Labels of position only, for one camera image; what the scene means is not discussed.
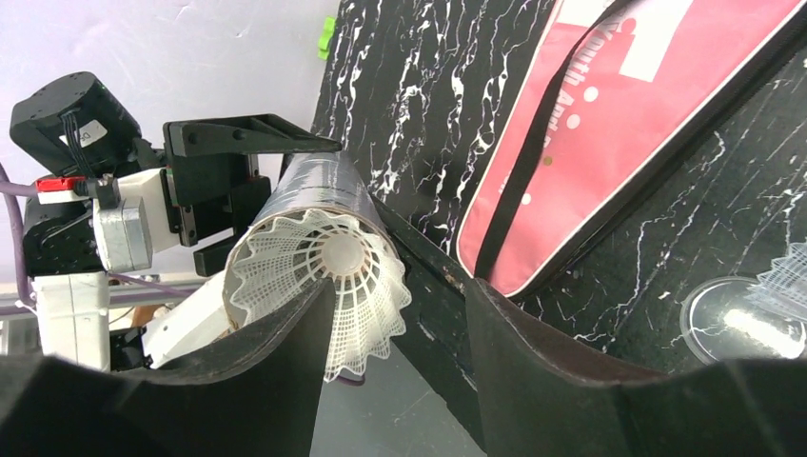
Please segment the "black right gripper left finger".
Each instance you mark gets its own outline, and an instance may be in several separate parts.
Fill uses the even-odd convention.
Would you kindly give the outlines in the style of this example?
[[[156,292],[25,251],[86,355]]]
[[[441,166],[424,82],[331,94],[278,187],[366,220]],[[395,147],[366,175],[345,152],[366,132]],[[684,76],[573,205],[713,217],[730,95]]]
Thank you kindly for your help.
[[[335,310],[322,280],[163,369],[1,360],[5,456],[306,456]]]

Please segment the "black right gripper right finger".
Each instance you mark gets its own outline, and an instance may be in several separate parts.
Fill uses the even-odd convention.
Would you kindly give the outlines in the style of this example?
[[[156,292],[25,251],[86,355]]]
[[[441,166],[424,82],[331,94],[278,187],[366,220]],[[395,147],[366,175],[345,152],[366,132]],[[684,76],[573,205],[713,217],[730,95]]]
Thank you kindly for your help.
[[[802,456],[806,365],[740,359],[664,374],[598,352],[465,284],[491,456]]]

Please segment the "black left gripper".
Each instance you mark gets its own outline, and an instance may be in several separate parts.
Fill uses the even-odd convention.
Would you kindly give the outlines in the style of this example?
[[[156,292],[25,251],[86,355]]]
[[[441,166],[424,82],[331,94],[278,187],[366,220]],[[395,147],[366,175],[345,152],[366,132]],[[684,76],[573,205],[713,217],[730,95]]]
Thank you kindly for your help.
[[[154,147],[88,71],[16,103],[10,138],[46,170],[21,189],[15,242],[27,278],[144,270],[176,246],[212,275],[270,194],[258,154],[342,150],[270,113],[168,122]]]

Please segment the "white shuttlecock tube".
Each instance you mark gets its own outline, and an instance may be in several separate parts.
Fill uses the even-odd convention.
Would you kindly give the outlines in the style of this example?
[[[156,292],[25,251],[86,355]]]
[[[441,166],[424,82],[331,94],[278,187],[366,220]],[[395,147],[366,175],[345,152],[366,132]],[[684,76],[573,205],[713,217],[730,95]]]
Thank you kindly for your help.
[[[403,264],[364,180],[343,153],[291,159],[226,260],[224,301],[234,326],[251,324],[322,277],[362,289],[400,285]]]

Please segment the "clear round tube lid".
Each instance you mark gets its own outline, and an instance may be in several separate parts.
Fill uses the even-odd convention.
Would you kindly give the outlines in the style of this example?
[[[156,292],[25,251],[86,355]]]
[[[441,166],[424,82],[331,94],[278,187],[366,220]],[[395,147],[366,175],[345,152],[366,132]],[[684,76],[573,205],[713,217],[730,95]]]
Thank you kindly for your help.
[[[756,284],[751,278],[724,276],[689,292],[679,313],[679,328],[700,362],[795,360],[806,354],[806,324],[754,304]]]

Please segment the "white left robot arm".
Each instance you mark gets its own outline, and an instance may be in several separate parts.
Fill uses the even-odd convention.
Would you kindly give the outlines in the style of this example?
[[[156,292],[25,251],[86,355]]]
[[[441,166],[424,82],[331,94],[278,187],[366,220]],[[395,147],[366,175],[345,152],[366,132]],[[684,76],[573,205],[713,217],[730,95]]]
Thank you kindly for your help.
[[[16,263],[17,303],[36,316],[41,348],[102,371],[155,368],[226,334],[218,273],[271,196],[258,156],[334,153],[338,141],[275,114],[168,122],[155,148],[89,71],[18,102],[10,138],[47,175],[1,180]],[[161,327],[112,335],[112,281],[136,282],[157,252],[193,248],[206,283],[189,292],[147,283],[129,307],[173,303]]]

